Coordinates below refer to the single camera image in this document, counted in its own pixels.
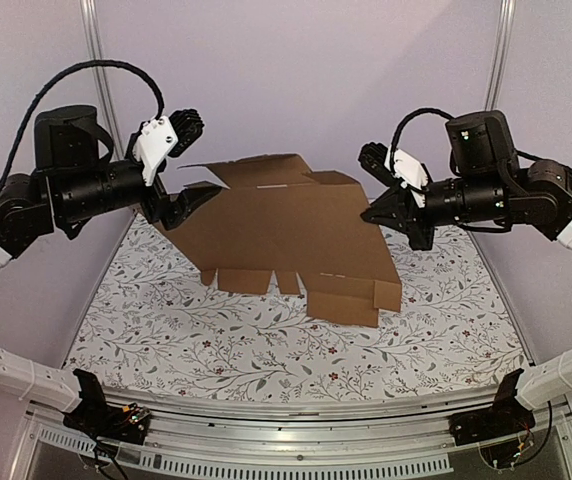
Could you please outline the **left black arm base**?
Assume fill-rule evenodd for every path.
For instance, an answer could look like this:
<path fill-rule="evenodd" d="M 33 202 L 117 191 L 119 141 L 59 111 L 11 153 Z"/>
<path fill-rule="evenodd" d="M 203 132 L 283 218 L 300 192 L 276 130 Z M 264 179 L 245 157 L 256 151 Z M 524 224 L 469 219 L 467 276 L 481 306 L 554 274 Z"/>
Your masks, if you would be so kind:
<path fill-rule="evenodd" d="M 116 407 L 107 403 L 97 377 L 81 369 L 73 375 L 80 384 L 77 407 L 64 414 L 63 425 L 77 430 L 92 440 L 108 438 L 143 445 L 151 422 L 151 412 L 137 403 Z"/>

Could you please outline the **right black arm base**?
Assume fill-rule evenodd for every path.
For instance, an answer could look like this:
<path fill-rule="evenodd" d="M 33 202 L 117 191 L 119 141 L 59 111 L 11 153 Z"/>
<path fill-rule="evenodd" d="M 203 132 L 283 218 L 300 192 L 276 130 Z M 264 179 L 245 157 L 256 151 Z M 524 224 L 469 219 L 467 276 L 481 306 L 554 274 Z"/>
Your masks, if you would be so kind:
<path fill-rule="evenodd" d="M 516 399 L 517 382 L 524 373 L 519 368 L 500 382 L 489 407 L 456 413 L 449 417 L 449 433 L 457 446 L 516 434 L 535 426 L 531 410 Z"/>

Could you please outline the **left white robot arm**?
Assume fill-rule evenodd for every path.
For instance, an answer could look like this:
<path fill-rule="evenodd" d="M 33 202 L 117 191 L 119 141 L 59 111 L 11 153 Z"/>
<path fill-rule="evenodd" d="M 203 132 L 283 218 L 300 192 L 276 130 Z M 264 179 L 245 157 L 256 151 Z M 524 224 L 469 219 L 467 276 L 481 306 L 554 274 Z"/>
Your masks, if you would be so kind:
<path fill-rule="evenodd" d="M 97 110 L 72 105 L 40 113 L 34 124 L 35 168 L 13 174 L 0 190 L 0 269 L 38 238 L 61 230 L 75 239 L 94 217 L 139 207 L 145 219 L 170 230 L 217 195 L 217 186 L 166 191 L 160 174 L 202 135 L 194 109 L 177 110 L 141 124 L 129 158 L 115 161 L 113 140 Z M 94 434 L 114 426 L 97 377 L 80 369 L 51 369 L 0 348 L 0 390 L 76 416 Z"/>

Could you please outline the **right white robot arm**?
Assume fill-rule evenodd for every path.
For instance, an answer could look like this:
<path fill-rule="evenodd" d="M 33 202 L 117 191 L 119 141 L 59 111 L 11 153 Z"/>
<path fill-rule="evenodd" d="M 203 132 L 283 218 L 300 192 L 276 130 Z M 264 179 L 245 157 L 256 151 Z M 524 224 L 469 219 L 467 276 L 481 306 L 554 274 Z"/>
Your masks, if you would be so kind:
<path fill-rule="evenodd" d="M 425 114 L 446 121 L 449 179 L 432 180 L 425 165 L 399 147 L 404 127 Z M 402 119 L 390 144 L 361 148 L 360 166 L 387 188 L 361 218 L 404 234 L 409 246 L 420 251 L 432 248 L 439 226 L 503 234 L 519 224 L 572 251 L 572 168 L 534 155 L 523 168 L 519 161 L 524 157 L 499 110 L 454 117 L 437 108 L 419 108 Z M 535 409 L 571 391 L 572 349 L 507 374 L 490 406 L 452 416 L 450 430 L 480 437 L 531 428 Z"/>

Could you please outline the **brown cardboard box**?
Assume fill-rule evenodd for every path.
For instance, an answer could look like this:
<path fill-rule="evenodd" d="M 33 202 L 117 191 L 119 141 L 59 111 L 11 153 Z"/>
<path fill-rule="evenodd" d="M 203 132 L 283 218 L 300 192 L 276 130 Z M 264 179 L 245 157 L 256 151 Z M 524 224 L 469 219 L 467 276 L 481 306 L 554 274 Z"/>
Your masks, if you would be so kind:
<path fill-rule="evenodd" d="M 362 220 L 362 185 L 313 171 L 298 154 L 211 163 L 223 188 L 177 227 L 155 226 L 199 270 L 204 285 L 306 296 L 308 316 L 377 327 L 398 312 L 402 281 L 380 228 Z"/>

